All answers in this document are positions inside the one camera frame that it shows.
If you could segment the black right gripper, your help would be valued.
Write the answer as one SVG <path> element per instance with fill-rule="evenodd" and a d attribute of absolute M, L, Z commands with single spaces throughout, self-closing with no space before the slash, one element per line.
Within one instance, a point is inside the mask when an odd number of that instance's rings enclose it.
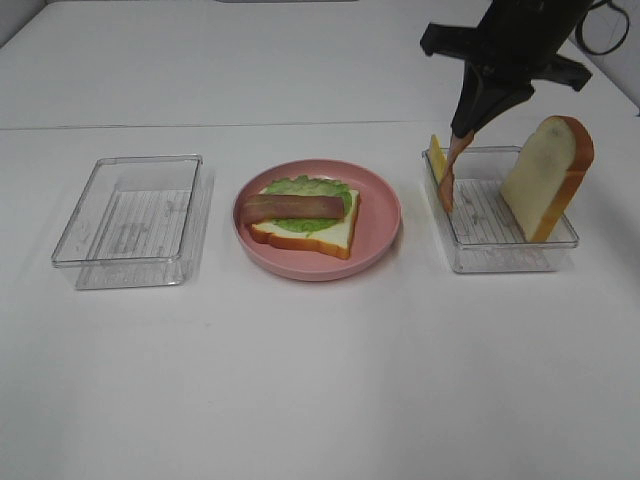
<path fill-rule="evenodd" d="M 475 27 L 431 22 L 420 45 L 464 62 L 452 133 L 477 133 L 505 111 L 531 98 L 532 80 L 581 90 L 591 72 L 558 53 L 588 11 L 589 1 L 493 1 Z"/>

